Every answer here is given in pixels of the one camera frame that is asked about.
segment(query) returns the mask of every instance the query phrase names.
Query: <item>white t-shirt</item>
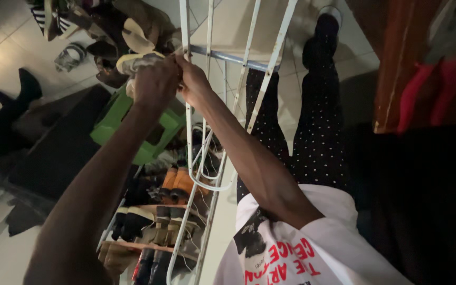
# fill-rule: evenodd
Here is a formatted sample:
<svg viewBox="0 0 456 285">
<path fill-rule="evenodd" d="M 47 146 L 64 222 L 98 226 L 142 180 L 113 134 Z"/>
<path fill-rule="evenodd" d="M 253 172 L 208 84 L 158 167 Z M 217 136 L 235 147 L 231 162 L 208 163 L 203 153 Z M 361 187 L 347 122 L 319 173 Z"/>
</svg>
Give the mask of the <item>white t-shirt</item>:
<svg viewBox="0 0 456 285">
<path fill-rule="evenodd" d="M 214 284 L 412 284 L 360 236 L 346 192 L 299 185 L 325 215 L 300 230 L 271 222 L 252 195 L 237 206 L 237 234 Z"/>
</svg>

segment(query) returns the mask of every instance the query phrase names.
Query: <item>tile floor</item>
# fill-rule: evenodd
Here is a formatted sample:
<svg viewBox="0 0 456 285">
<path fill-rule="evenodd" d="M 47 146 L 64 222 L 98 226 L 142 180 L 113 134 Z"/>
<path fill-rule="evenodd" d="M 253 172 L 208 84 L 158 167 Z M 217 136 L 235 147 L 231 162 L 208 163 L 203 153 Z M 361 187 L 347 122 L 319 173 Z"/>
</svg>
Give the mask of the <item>tile floor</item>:
<svg viewBox="0 0 456 285">
<path fill-rule="evenodd" d="M 178 0 L 144 0 L 166 12 L 177 27 L 180 26 Z M 207 18 L 208 0 L 189 0 L 190 29 L 194 31 Z M 301 109 L 301 80 L 307 74 L 301 62 L 301 51 L 305 41 L 314 32 L 316 17 L 321 7 L 332 4 L 343 15 L 343 25 L 339 32 L 339 47 L 335 54 L 335 65 L 340 80 L 362 74 L 379 67 L 379 60 L 367 42 L 362 30 L 356 23 L 345 0 L 301 0 L 293 15 L 284 47 L 284 56 L 279 70 L 279 123 L 288 140 L 292 139 Z M 40 81 L 46 100 L 66 96 L 85 87 L 98 83 L 93 58 L 89 57 L 81 66 L 70 73 L 58 73 L 54 59 L 69 42 L 80 42 L 87 46 L 92 43 L 84 32 L 79 32 L 67 40 L 55 39 L 47 42 L 33 20 L 23 0 L 0 0 L 0 89 L 12 96 L 20 92 L 18 71 L 28 68 Z M 193 62 L 205 67 L 205 56 L 193 56 Z M 223 92 L 222 62 L 211 62 L 210 81 L 219 95 Z M 227 63 L 227 101 L 231 107 L 241 66 Z M 241 94 L 236 115 L 245 116 L 245 98 Z M 233 171 L 227 164 L 226 179 Z M 215 271 L 226 246 L 235 233 L 236 193 L 235 187 L 220 193 L 216 215 L 212 227 L 209 247 L 203 268 L 201 284 L 212 284 Z"/>
</svg>

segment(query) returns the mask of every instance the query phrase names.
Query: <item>pliers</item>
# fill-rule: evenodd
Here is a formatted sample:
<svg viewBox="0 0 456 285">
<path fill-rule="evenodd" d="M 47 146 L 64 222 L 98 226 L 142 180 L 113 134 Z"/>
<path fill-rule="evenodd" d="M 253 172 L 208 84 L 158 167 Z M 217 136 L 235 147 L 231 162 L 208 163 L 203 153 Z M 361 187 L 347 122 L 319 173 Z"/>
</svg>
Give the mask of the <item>pliers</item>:
<svg viewBox="0 0 456 285">
<path fill-rule="evenodd" d="M 455 97 L 456 0 L 445 0 L 441 4 L 441 8 L 429 27 L 428 45 L 430 52 L 425 56 L 423 64 L 416 64 L 418 70 L 402 92 L 398 133 L 404 133 L 408 129 L 415 110 L 418 91 L 436 66 L 440 65 L 443 86 L 430 116 L 432 126 L 441 125 L 448 106 Z"/>
</svg>

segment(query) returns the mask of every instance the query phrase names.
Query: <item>hand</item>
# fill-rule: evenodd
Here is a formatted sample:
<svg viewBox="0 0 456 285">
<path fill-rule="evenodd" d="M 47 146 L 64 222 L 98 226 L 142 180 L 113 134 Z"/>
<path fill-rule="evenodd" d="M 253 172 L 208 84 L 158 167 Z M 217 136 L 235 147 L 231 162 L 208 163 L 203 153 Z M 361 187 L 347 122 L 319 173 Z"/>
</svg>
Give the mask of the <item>hand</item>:
<svg viewBox="0 0 456 285">
<path fill-rule="evenodd" d="M 165 109 L 179 87 L 180 69 L 175 56 L 152 66 L 142 66 L 135 78 L 135 105 Z"/>
<path fill-rule="evenodd" d="M 198 66 L 186 61 L 182 54 L 177 54 L 175 60 L 182 69 L 182 82 L 177 91 L 191 106 L 200 108 L 206 97 L 214 93 L 205 73 Z"/>
</svg>

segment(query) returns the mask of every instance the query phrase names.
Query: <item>wooden shelf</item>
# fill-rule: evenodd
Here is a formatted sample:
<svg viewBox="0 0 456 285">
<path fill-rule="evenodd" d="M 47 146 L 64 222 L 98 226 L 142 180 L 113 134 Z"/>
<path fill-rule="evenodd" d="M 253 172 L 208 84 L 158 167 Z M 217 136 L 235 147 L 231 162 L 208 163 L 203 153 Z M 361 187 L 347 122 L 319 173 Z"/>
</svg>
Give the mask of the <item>wooden shelf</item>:
<svg viewBox="0 0 456 285">
<path fill-rule="evenodd" d="M 142 210 L 149 211 L 149 212 L 153 213 L 154 215 L 156 215 L 156 208 L 158 206 L 163 206 L 163 207 L 168 207 L 168 208 L 183 208 L 183 209 L 187 208 L 186 205 L 140 205 L 140 206 L 135 206 L 135 207 L 139 207 Z M 189 213 L 201 218 L 204 222 L 207 220 L 206 217 L 203 217 L 202 215 L 200 215 L 197 211 L 195 211 L 193 209 L 191 209 L 189 211 Z"/>
<path fill-rule="evenodd" d="M 169 247 L 166 247 L 166 246 L 159 246 L 159 245 L 156 245 L 156 244 L 128 243 L 126 241 L 104 241 L 103 243 L 117 244 L 117 245 L 120 245 L 120 246 L 124 246 L 126 248 L 132 248 L 132 249 L 140 249 L 140 250 L 142 250 L 142 249 L 154 249 L 154 250 L 168 251 L 170 253 L 173 252 L 173 248 L 169 248 Z M 189 258 L 189 259 L 194 260 L 194 261 L 198 261 L 197 257 L 191 256 L 189 254 L 181 253 L 181 251 L 179 251 L 178 255 L 184 256 L 185 258 Z"/>
</svg>

